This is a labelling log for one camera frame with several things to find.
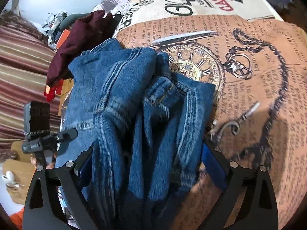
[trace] pocket watch illustration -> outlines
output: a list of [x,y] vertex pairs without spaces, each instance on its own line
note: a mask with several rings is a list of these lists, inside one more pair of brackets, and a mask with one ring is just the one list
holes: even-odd
[[[168,54],[171,71],[196,81],[214,84],[214,100],[219,100],[225,86],[225,71],[243,79],[250,79],[253,72],[247,55],[228,53],[226,62],[222,63],[210,49],[197,42],[217,35],[219,33],[209,30],[173,35],[153,41],[150,47],[158,53],[163,51]],[[236,56],[246,58],[248,67],[236,60]]]

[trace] wooden surface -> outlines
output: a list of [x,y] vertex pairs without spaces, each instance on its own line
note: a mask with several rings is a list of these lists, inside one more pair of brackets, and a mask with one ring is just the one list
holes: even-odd
[[23,144],[23,141],[15,141],[11,145],[11,150],[16,152],[18,161],[30,163],[30,154],[24,154],[21,150],[21,145]]
[[15,176],[15,181],[24,185],[21,188],[7,188],[13,202],[24,204],[28,189],[35,172],[35,167],[31,163],[20,162],[8,159],[3,163],[2,172],[12,171]]

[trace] dark red fabric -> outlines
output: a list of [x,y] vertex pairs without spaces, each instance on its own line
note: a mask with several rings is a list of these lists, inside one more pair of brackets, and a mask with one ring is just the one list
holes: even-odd
[[112,37],[117,23],[111,13],[106,18],[103,18],[104,15],[104,10],[98,10],[76,20],[68,38],[50,63],[46,80],[48,86],[53,87],[59,80],[72,77],[68,70],[69,63],[82,51],[91,50]]

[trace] metal bolt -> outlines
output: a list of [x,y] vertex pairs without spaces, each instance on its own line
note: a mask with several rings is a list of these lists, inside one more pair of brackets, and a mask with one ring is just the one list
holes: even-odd
[[233,168],[237,168],[239,166],[239,164],[235,161],[230,162],[230,166]]
[[265,167],[265,166],[262,166],[262,165],[259,167],[259,169],[260,169],[262,172],[266,172],[266,171],[267,171],[266,167]]
[[74,162],[73,162],[73,161],[68,161],[68,162],[65,164],[65,166],[68,167],[68,168],[70,168],[70,167],[73,166],[73,165],[74,165]]
[[42,166],[42,165],[39,165],[38,167],[37,167],[37,171],[42,171],[44,169],[44,166]]

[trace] blue denim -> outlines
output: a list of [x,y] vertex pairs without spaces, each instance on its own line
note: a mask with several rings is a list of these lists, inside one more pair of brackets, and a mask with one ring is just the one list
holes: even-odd
[[108,39],[69,65],[74,86],[56,167],[94,142],[83,194],[102,229],[168,229],[197,181],[214,85],[169,70],[166,53]]

